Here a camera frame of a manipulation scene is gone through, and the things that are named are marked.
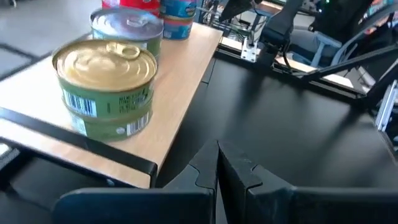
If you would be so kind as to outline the wooden shelf black legs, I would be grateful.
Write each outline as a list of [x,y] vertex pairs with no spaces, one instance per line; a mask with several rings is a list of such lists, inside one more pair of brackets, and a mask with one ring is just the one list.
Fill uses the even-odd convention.
[[[163,41],[149,124],[137,135],[111,142],[111,147],[162,166],[220,39],[220,31],[195,23],[187,40]],[[74,132],[51,57],[0,82],[0,107],[53,124],[68,134]],[[150,186],[150,177],[143,172],[4,118],[0,118],[0,142],[20,143],[124,184]]]

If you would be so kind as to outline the green label can silver lid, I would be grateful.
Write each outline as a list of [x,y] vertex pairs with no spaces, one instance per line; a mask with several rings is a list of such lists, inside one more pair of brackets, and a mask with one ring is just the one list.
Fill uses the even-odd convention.
[[141,9],[106,8],[91,13],[90,24],[95,39],[129,40],[148,50],[155,59],[160,56],[164,22]]

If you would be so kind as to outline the red label seafood can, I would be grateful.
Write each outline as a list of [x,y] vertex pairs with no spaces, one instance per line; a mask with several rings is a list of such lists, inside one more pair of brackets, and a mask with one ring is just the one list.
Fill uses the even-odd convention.
[[101,0],[102,8],[129,7],[148,11],[159,17],[160,0]]

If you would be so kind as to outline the black office chair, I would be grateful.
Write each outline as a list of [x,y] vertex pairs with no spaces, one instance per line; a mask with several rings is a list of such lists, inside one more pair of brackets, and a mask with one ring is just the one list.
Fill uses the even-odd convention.
[[339,42],[346,42],[373,0],[329,0],[311,23],[319,31]]

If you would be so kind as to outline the grey metal table frame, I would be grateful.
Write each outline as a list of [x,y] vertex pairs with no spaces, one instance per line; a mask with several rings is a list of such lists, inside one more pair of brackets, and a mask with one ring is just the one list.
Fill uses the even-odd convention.
[[340,42],[318,31],[294,29],[287,51],[298,62],[315,68],[328,67],[355,57],[354,52],[363,33],[357,32],[350,35],[348,40]]

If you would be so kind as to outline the black table mat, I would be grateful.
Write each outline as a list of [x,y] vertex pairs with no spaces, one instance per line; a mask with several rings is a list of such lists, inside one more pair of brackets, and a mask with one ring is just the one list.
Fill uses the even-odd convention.
[[[398,190],[398,160],[368,114],[378,101],[324,97],[292,85],[278,72],[243,62],[229,65],[216,70],[206,100],[197,104],[197,117],[180,125],[160,167],[110,142],[68,134],[7,108],[0,107],[0,118],[143,172],[150,177],[147,189],[166,186],[207,142],[217,141],[232,144],[293,185]],[[145,189],[20,143],[10,145],[11,168],[0,169],[0,224],[53,224],[57,201],[78,189]]]

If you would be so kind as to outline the small silver corner bracket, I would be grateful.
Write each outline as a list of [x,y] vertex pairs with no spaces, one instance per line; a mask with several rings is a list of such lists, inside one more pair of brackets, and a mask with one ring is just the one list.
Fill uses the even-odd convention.
[[257,59],[257,42],[246,37],[242,44],[241,59],[255,63]]

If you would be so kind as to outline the green label can gold lid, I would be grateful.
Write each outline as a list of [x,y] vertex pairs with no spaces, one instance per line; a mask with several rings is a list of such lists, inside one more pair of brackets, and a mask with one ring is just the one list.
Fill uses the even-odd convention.
[[52,57],[63,101],[79,115],[116,119],[135,113],[153,95],[157,61],[123,40],[81,40]]
[[151,105],[141,108],[126,118],[101,119],[78,116],[69,112],[72,127],[78,133],[99,141],[121,141],[142,131],[152,116]]

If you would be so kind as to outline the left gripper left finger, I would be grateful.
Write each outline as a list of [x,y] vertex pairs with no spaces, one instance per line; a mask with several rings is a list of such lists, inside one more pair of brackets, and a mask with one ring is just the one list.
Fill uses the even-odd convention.
[[212,224],[218,142],[207,142],[162,188],[84,188],[63,195],[53,224]]

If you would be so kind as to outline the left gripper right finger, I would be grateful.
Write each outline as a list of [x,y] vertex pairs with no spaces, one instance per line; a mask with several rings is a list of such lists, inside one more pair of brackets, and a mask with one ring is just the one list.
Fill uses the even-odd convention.
[[230,224],[398,224],[398,190],[288,183],[219,142],[218,174]]

